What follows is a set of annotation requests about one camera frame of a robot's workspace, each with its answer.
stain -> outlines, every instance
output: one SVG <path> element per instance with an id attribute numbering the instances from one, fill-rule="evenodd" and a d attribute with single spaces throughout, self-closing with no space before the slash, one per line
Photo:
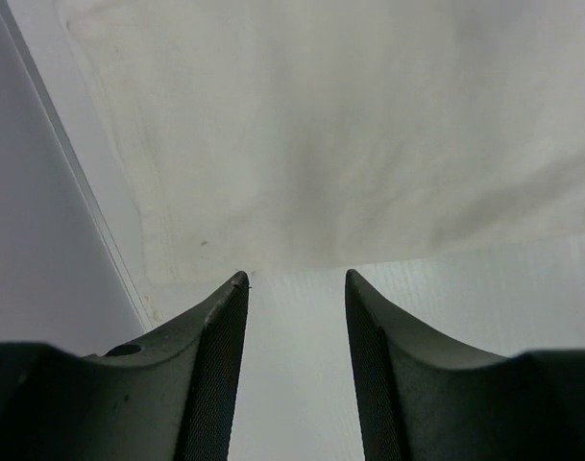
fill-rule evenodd
<path id="1" fill-rule="evenodd" d="M 159 310 L 156 307 L 154 307 L 154 321 L 157 324 L 161 324 L 162 323 L 162 321 L 161 321 L 161 314 L 159 313 Z"/>

stained fabric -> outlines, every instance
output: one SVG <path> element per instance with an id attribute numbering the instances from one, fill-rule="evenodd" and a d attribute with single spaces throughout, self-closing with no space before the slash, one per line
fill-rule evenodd
<path id="1" fill-rule="evenodd" d="M 585 231 L 585 0 L 59 0 L 154 283 Z"/>

gray wall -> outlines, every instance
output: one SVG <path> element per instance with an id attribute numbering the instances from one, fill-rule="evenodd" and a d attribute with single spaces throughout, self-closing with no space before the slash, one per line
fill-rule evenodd
<path id="1" fill-rule="evenodd" d="M 90 353 L 142 331 L 0 14 L 0 341 Z"/>

white fabric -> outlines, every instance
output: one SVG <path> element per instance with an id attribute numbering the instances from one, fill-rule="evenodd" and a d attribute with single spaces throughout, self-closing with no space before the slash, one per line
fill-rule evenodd
<path id="1" fill-rule="evenodd" d="M 585 231 L 585 0 L 60 0 L 153 282 Z"/>

hole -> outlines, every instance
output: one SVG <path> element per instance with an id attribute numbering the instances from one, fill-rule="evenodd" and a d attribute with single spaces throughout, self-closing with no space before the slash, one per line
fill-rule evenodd
<path id="1" fill-rule="evenodd" d="M 142 346 L 137 344 L 122 344 L 116 348 L 111 349 L 105 357 L 120 357 L 122 355 L 132 355 L 133 353 L 139 353 L 142 351 Z"/>

